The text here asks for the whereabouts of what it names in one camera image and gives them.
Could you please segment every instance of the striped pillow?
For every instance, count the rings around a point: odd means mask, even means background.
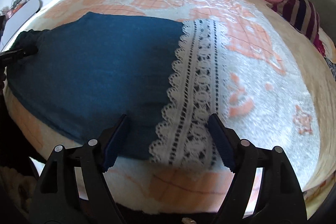
[[[323,44],[319,40],[320,18],[313,3],[308,0],[284,0],[269,7],[305,35],[325,56]]]

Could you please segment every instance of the white lace trim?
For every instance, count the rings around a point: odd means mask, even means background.
[[[216,161],[216,147],[205,128],[220,102],[219,56],[217,35],[225,31],[213,20],[184,22],[179,48],[173,62],[167,90],[170,104],[162,110],[164,121],[156,127],[159,140],[149,152],[153,162],[189,170],[209,169]]]

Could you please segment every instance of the blue cloth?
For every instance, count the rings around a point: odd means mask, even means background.
[[[122,155],[150,157],[183,24],[172,20],[87,13],[53,30],[21,33],[37,55],[8,66],[8,85],[35,117],[84,143],[125,113],[131,130]]]

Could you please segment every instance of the blue towel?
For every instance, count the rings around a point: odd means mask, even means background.
[[[53,30],[23,32],[14,47],[34,43],[39,53],[8,66],[8,85],[31,114],[81,144],[129,115],[122,155],[147,160],[161,110],[170,103],[168,77],[182,27],[89,12]]]

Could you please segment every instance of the screw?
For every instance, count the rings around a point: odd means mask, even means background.
[[[249,146],[250,145],[250,142],[248,141],[248,140],[241,140],[240,141],[240,144],[242,145],[242,146]]]
[[[89,146],[95,146],[98,143],[96,139],[89,140]]]
[[[63,149],[63,146],[58,145],[58,146],[55,147],[55,152],[60,152],[60,151],[62,151],[62,149]]]
[[[283,150],[280,146],[276,146],[275,151],[278,152],[278,153],[282,153]]]

